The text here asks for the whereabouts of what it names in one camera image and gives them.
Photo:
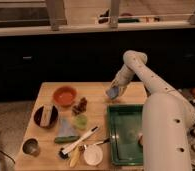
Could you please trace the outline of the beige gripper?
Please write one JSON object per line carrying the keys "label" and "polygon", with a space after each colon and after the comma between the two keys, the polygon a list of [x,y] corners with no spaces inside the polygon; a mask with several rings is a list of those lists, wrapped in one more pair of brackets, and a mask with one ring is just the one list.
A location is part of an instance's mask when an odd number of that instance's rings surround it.
{"label": "beige gripper", "polygon": [[121,73],[117,73],[114,80],[112,81],[111,86],[119,87],[118,97],[121,97],[125,93],[128,84],[129,78]]}

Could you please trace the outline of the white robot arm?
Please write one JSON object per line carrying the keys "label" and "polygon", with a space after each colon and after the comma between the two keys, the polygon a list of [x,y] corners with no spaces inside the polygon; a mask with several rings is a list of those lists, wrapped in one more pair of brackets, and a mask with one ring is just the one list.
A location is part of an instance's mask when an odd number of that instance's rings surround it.
{"label": "white robot arm", "polygon": [[187,131],[195,122],[194,107],[146,66],[145,53],[128,50],[123,62],[107,95],[121,96],[134,75],[150,93],[142,110],[144,171],[192,171]]}

